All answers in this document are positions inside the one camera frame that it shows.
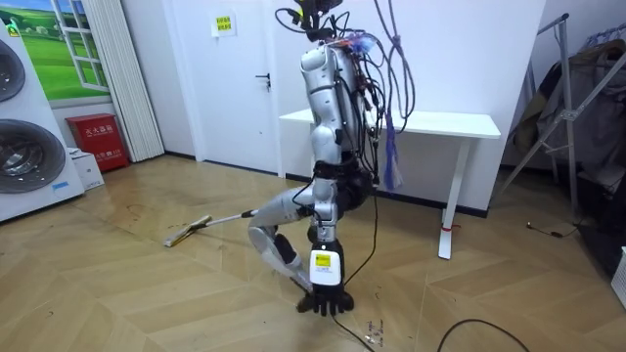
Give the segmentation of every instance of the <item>herringbone parquet floor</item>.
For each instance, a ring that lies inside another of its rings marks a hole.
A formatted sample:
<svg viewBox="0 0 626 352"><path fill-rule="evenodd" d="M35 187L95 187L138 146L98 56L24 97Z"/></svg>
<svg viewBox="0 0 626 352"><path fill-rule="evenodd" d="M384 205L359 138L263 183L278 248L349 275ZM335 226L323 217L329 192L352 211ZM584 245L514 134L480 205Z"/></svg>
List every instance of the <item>herringbone parquet floor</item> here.
<svg viewBox="0 0 626 352"><path fill-rule="evenodd" d="M163 156L111 172L83 198L0 226L0 351L363 351L330 318L297 314L301 293L260 260L246 221L161 241L205 213L232 215L296 183ZM480 318L531 351L626 350L626 313L569 231L552 186L522 179L488 219L457 217L453 258L437 258L438 210L380 199L379 249L349 284L338 319L379 351L435 351ZM372 245L373 204L339 226L349 275ZM304 258L307 222L282 232ZM521 351L484 326L444 351Z"/></svg>

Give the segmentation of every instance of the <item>fire extinguisher box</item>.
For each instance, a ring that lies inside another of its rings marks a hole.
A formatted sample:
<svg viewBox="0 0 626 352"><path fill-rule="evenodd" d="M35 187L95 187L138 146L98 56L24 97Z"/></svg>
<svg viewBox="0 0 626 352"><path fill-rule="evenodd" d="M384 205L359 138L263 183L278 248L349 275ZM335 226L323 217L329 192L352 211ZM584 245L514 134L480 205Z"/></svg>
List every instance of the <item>fire extinguisher box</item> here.
<svg viewBox="0 0 626 352"><path fill-rule="evenodd" d="M115 115L99 113L66 118L76 145L96 158L100 171L128 166Z"/></svg>

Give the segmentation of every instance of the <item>washing machine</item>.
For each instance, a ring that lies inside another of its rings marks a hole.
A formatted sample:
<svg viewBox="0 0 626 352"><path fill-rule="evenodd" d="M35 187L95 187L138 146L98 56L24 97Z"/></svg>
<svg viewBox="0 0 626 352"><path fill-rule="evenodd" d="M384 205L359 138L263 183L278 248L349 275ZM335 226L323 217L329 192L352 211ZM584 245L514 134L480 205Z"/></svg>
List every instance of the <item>washing machine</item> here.
<svg viewBox="0 0 626 352"><path fill-rule="evenodd" d="M0 221L84 192L22 38L0 20Z"/></svg>

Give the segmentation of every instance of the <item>drying rack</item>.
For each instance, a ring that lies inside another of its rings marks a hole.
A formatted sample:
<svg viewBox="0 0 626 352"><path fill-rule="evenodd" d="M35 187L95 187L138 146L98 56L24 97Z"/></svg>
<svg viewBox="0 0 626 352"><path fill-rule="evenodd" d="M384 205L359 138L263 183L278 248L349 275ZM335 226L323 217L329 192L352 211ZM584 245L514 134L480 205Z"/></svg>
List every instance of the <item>drying rack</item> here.
<svg viewBox="0 0 626 352"><path fill-rule="evenodd" d="M560 65L562 72L562 89L563 89L563 107L564 109L557 115L557 117L553 120L553 122L548 125L548 128L544 130L544 132L539 136L537 142L532 146L530 151L526 154L523 160L519 163L519 165L515 168L513 173L509 175L505 183L502 185L500 190L494 194L494 197L491 198L491 202L495 200L495 198L499 197L505 189L511 184L511 182L515 179L517 174L526 166L528 161L539 151L540 148L546 148L546 154L552 154L556 151L560 151L563 149L568 149L568 169L569 169L569 190L570 190L570 198L571 198L571 211L572 217L575 219L578 213L578 195L577 195L577 181L576 181L576 154L574 150L574 121L576 118L587 108L587 106L600 94L600 92L604 89L606 84L613 78L613 76L626 64L626 53L617 60L615 65L610 69L610 71L606 74L606 76L598 83L598 85L594 88L594 90L589 94L589 96L580 104L580 106L576 109L573 108L571 102L571 73L569 70L569 55L568 55L568 46L567 46L567 19L569 18L569 14L564 14L557 18L556 20L550 22L548 25L539 29L537 35L541 35L547 30L558 26L559 27L559 48L560 48ZM591 38L598 38L601 35L610 35L615 30L620 30L621 26L618 28L612 28L605 32L598 33L594 36L591 36L588 39L587 45L592 44L590 42ZM536 92L534 73L532 70L532 64L528 66L528 71L526 72L528 76L528 83L526 89L528 90L529 97L533 97ZM552 148L548 144L546 144L546 140L550 135L557 129L557 127L565 121L566 129L567 129L567 145L557 148ZM553 171L555 172L555 179L558 178L557 175L557 163L554 157L553 160Z"/></svg>

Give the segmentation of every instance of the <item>green grass poster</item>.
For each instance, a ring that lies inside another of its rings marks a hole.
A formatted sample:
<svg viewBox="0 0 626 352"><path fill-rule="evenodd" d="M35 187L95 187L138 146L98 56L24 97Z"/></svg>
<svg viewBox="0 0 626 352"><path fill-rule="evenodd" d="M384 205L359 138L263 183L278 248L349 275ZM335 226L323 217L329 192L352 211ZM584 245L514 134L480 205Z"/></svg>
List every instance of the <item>green grass poster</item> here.
<svg viewBox="0 0 626 352"><path fill-rule="evenodd" d="M82 4L75 2L79 21L88 28ZM59 0L67 26L77 27L68 0ZM20 31L26 50L35 66L39 81L48 100L107 96L108 92L84 88L74 67L66 40L57 25L50 0L0 0L0 19L13 21ZM67 33L77 56L87 57L87 48L79 33ZM88 35L87 44L97 59L93 38ZM87 83L96 84L96 74L106 82L102 67L94 70L90 63L81 62Z"/></svg>

